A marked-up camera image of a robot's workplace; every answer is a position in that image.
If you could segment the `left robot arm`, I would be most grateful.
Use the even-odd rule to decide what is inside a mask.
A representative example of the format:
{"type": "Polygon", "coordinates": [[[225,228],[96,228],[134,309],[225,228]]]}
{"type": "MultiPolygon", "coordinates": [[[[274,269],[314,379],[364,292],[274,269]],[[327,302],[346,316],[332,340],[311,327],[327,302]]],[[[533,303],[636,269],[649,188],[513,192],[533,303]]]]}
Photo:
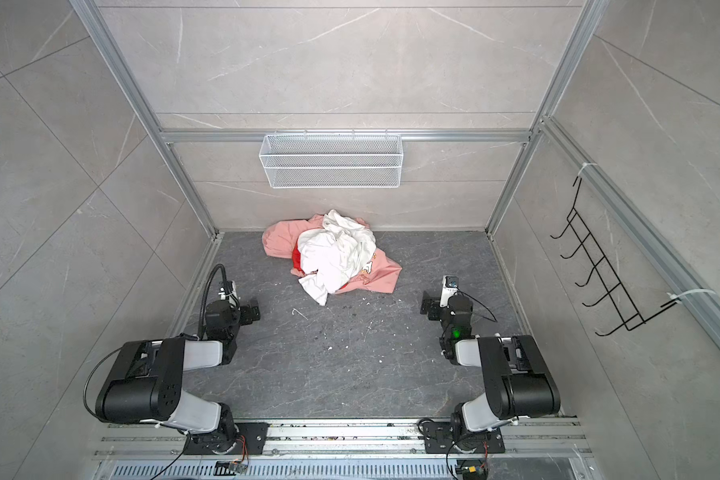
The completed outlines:
{"type": "Polygon", "coordinates": [[[229,364],[240,328],[260,318],[255,300],[241,306],[232,299],[216,300],[205,307],[207,326],[201,338],[181,334],[123,344],[93,415],[103,423],[153,424],[182,432],[186,455],[261,454],[268,424],[237,423],[228,405],[183,388],[186,372],[229,364]]]}

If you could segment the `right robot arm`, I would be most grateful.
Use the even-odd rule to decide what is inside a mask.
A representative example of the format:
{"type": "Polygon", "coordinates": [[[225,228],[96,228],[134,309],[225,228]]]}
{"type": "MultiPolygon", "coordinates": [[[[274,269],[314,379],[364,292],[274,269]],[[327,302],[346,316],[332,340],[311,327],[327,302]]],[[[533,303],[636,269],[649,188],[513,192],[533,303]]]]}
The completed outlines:
{"type": "Polygon", "coordinates": [[[457,405],[448,423],[419,422],[427,452],[472,451],[485,445],[489,453],[502,453],[502,426],[559,413],[559,390],[532,336],[474,335],[472,298],[453,289],[438,299],[424,293],[420,313],[440,324],[442,356],[453,365],[480,369],[483,381],[483,392],[457,405]]]}

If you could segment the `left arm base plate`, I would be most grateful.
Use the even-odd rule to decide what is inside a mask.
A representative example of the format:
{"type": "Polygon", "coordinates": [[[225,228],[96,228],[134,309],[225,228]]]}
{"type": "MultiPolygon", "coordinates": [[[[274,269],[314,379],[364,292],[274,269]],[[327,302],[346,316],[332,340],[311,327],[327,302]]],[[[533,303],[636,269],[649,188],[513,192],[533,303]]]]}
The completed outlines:
{"type": "Polygon", "coordinates": [[[185,455],[261,455],[267,440],[269,424],[265,422],[236,423],[228,430],[220,427],[214,432],[191,434],[185,455]]]}

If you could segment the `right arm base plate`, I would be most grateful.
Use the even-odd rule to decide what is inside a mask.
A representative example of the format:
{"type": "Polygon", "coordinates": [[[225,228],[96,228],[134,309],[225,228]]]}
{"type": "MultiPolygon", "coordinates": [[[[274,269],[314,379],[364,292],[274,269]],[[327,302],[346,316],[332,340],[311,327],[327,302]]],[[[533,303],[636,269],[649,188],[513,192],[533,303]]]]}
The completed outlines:
{"type": "Polygon", "coordinates": [[[419,436],[424,440],[427,454],[487,453],[502,454],[506,451],[499,430],[485,432],[458,431],[448,422],[420,419],[416,423],[419,436]]]}

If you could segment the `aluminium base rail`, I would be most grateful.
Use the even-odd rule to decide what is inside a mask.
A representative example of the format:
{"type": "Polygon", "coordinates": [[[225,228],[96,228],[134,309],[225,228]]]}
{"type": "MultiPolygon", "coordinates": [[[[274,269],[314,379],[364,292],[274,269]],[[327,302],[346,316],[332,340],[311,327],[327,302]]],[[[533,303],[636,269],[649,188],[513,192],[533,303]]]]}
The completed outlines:
{"type": "Polygon", "coordinates": [[[500,428],[502,454],[427,454],[416,418],[245,419],[269,424],[261,455],[185,455],[183,438],[109,426],[95,438],[86,479],[599,479],[575,417],[500,428]]]}

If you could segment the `aluminium frame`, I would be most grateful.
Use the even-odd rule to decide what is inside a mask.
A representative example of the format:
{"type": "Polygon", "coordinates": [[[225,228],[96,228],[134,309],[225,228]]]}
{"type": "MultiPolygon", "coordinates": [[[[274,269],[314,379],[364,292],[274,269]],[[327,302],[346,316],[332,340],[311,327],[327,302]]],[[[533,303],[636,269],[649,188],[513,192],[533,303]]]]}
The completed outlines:
{"type": "MultiPolygon", "coordinates": [[[[210,235],[217,233],[207,208],[200,200],[191,180],[181,166],[171,146],[175,142],[261,142],[270,135],[268,129],[169,129],[163,130],[153,109],[125,62],[119,47],[112,38],[99,7],[92,1],[74,1],[74,12],[91,36],[105,64],[147,131],[148,138],[166,163],[190,206],[210,235]]],[[[372,137],[388,139],[392,136],[409,142],[493,142],[522,143],[521,152],[486,228],[487,233],[497,231],[506,213],[510,199],[527,171],[532,155],[542,139],[548,139],[559,148],[562,156],[571,161],[578,173],[576,184],[587,184],[600,202],[608,208],[632,241],[640,248],[664,281],[675,291],[674,304],[683,304],[720,350],[720,298],[711,290],[702,291],[699,274],[669,244],[647,217],[617,187],[612,179],[587,156],[572,136],[553,116],[553,110],[563,97],[563,89],[572,77],[584,53],[584,44],[593,36],[594,27],[605,11],[603,1],[589,1],[576,24],[561,66],[553,77],[542,108],[531,127],[527,129],[287,129],[283,136],[299,140],[328,138],[348,141],[353,146],[365,146],[372,137]]]]}

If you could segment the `white cloth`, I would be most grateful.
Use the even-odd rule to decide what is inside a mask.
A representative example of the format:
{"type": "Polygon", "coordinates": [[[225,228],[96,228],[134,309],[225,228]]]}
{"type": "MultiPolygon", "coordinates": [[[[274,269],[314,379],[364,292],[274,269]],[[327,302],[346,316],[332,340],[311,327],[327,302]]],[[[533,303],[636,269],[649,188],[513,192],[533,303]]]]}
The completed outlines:
{"type": "Polygon", "coordinates": [[[299,280],[304,291],[320,306],[372,261],[376,251],[373,232],[365,225],[331,210],[322,227],[301,233],[297,240],[299,280]]]}

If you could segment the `pink cloth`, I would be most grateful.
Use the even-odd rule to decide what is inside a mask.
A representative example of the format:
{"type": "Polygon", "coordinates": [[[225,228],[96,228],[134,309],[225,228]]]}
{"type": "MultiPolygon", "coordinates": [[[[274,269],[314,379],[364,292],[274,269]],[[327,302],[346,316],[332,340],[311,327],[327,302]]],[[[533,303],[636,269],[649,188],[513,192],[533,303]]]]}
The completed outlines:
{"type": "MultiPolygon", "coordinates": [[[[299,235],[307,230],[321,228],[324,215],[325,214],[315,215],[308,220],[280,221],[270,226],[262,235],[262,244],[265,253],[271,257],[288,259],[292,263],[292,250],[297,244],[299,235]]],[[[361,219],[352,220],[369,228],[361,219]]],[[[372,261],[367,264],[358,275],[353,277],[348,284],[331,295],[347,293],[354,290],[367,290],[389,294],[394,291],[401,271],[402,267],[390,259],[386,253],[376,245],[376,251],[372,261]]],[[[293,265],[291,267],[291,273],[295,275],[293,265]]]]}

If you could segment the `red cloth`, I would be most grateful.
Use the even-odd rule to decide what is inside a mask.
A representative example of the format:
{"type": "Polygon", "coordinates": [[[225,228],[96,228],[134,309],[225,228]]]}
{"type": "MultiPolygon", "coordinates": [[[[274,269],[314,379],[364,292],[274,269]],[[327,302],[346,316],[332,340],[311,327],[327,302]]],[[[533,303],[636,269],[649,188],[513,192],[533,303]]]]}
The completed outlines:
{"type": "Polygon", "coordinates": [[[301,268],[301,253],[300,253],[297,245],[295,245],[292,250],[291,259],[292,259],[292,265],[293,265],[293,270],[295,271],[295,275],[303,276],[304,271],[301,268]]]}

